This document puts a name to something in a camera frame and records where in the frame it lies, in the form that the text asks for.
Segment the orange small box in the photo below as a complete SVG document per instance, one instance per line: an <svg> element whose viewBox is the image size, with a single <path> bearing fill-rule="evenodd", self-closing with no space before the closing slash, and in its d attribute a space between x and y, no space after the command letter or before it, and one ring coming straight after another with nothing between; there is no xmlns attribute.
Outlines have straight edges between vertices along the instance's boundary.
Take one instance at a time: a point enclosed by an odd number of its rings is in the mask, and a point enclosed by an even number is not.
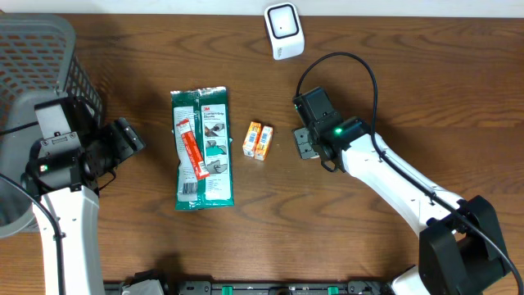
<svg viewBox="0 0 524 295"><path fill-rule="evenodd" d="M269 147L273 138L273 128L271 126L264 126L260 133L259 141L255 148L254 158L259 161L264 161L268 156Z"/></svg>
<svg viewBox="0 0 524 295"><path fill-rule="evenodd" d="M252 121L246 132L244 143L242 144L242 151L245 156L254 157L257 143L260 139L262 131L262 124Z"/></svg>

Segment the red white snack stick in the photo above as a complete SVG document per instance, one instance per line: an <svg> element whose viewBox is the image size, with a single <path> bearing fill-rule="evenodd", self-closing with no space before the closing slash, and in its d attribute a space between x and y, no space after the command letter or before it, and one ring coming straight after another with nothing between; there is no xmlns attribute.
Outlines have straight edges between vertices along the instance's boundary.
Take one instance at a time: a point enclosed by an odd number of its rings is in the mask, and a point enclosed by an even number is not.
<svg viewBox="0 0 524 295"><path fill-rule="evenodd" d="M183 141L183 145L186 149L187 156L192 165L196 179L203 180L209 177L210 172L207 170L204 158L201 155L201 151L198 147L196 137L192 131L190 120L188 118L185 118L179 121L176 124L176 127Z"/></svg>

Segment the green white snack bag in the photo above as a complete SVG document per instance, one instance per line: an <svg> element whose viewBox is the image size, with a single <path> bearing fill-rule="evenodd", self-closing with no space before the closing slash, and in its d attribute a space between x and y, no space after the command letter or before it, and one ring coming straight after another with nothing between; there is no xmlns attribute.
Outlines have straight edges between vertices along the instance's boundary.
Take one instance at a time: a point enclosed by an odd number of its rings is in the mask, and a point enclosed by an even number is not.
<svg viewBox="0 0 524 295"><path fill-rule="evenodd" d="M224 86L171 95L178 153L176 203L179 211L232 207L228 91Z"/></svg>

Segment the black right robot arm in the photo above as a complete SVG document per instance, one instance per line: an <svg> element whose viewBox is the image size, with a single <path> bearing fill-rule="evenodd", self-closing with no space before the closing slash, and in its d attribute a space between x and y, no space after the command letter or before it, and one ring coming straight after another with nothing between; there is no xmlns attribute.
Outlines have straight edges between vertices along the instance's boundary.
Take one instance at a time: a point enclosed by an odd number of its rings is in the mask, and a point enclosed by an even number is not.
<svg viewBox="0 0 524 295"><path fill-rule="evenodd" d="M345 120L315 88L293 99L309 149L322 166L369 186L418 237L418 264L394 278L392 294L481 294L508 274L508 257L494 207L460 197L429 180L389 149L358 117Z"/></svg>

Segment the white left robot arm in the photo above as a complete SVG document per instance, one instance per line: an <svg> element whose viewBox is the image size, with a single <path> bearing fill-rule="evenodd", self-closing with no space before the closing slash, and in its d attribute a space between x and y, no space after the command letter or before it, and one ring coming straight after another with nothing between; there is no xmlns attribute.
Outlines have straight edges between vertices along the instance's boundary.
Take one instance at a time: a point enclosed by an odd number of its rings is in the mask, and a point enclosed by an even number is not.
<svg viewBox="0 0 524 295"><path fill-rule="evenodd" d="M86 98L58 98L34 111L42 137L29 150L25 175L35 191L46 292L103 294L97 180L146 144L124 118L100 126Z"/></svg>

